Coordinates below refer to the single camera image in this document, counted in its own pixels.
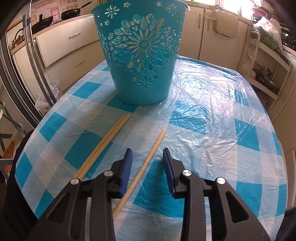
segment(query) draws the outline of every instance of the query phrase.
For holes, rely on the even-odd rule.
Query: drawer handle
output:
[[[199,17],[198,17],[198,28],[200,28],[200,22],[201,22],[201,14],[199,14]]]
[[[74,37],[76,37],[76,36],[78,36],[78,35],[80,35],[80,34],[81,34],[81,33],[74,34],[73,36],[70,36],[69,39],[74,38]]]
[[[81,63],[79,63],[79,64],[75,65],[75,67],[77,67],[78,65],[81,65],[81,64],[83,64],[84,62],[85,62],[85,60],[83,60]]]

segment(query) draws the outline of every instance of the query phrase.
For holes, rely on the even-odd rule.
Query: wooden chopstick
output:
[[[160,143],[162,142],[162,140],[163,140],[163,138],[165,136],[165,133],[166,133],[166,130],[162,130],[161,131],[161,133],[160,133],[159,137],[157,138],[155,144],[151,148],[148,156],[146,157],[146,159],[145,159],[142,167],[140,168],[140,170],[138,171],[137,175],[133,179],[131,185],[128,187],[125,195],[120,200],[120,202],[117,204],[116,208],[113,210],[113,219],[115,219],[117,217],[117,215],[120,213],[120,211],[122,210],[123,206],[127,202],[128,198],[131,196],[131,194],[135,190],[138,182],[140,181],[141,177],[143,176],[144,172],[146,171],[146,169],[147,169],[147,167],[148,167],[148,165],[149,165],[152,157],[154,156],[154,154],[157,151]]]
[[[107,145],[112,141],[112,139],[116,136],[116,134],[120,131],[120,129],[123,127],[123,125],[128,121],[128,119],[130,117],[131,117],[131,114],[127,114],[126,116],[124,116],[124,118],[121,120],[121,122],[114,128],[112,133],[102,143],[101,147],[97,149],[97,152],[93,155],[93,157],[86,164],[85,168],[79,174],[78,178],[80,180],[82,180],[85,177],[85,175],[91,169],[92,165],[95,163],[97,158],[101,155],[101,153],[105,150]]]
[[[73,178],[78,178],[83,169],[87,166],[89,161],[93,158],[93,156],[96,154],[96,152],[101,148],[103,143],[107,140],[107,138],[111,135],[111,133],[115,130],[115,128],[119,125],[119,123],[124,119],[125,115],[123,115],[116,123],[115,125],[108,131],[108,133],[104,136],[104,138],[100,141],[100,143],[96,146],[96,148],[91,152],[89,157],[85,160],[85,162],[82,164],[78,172],[75,174]]]

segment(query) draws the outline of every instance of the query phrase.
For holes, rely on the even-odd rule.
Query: silver screw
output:
[[[78,179],[78,178],[73,178],[73,179],[70,181],[70,183],[71,183],[72,185],[76,185],[76,184],[79,183],[79,179]]]
[[[108,170],[108,171],[105,171],[105,172],[104,172],[104,175],[105,175],[106,177],[111,177],[111,176],[113,175],[113,172],[112,172],[111,170]]]
[[[189,177],[189,176],[191,176],[192,172],[191,172],[190,170],[184,170],[184,171],[182,171],[182,174],[183,174],[184,176]]]
[[[226,181],[225,181],[225,179],[224,178],[222,178],[222,177],[219,177],[219,178],[217,178],[217,183],[219,183],[219,184],[224,184]]]

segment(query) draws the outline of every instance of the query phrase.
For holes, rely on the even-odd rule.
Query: white drawer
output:
[[[96,41],[63,57],[46,68],[46,72],[50,80],[61,81],[61,91],[65,92],[104,60],[101,43]]]
[[[57,26],[36,37],[47,68],[67,54],[99,40],[94,18],[82,18]]]

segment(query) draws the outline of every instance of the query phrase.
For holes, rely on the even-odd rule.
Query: table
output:
[[[166,136],[141,182],[114,221],[116,240],[179,240],[183,199],[168,191],[161,162],[173,158],[200,177],[222,176],[274,240],[286,207],[286,175],[278,139],[250,84],[237,72],[179,57],[167,99],[151,106],[120,101],[104,61],[46,114],[16,167],[18,185],[39,218],[92,150],[124,114],[132,116],[85,179],[133,150],[130,182],[162,129]],[[210,232],[208,200],[205,199]]]

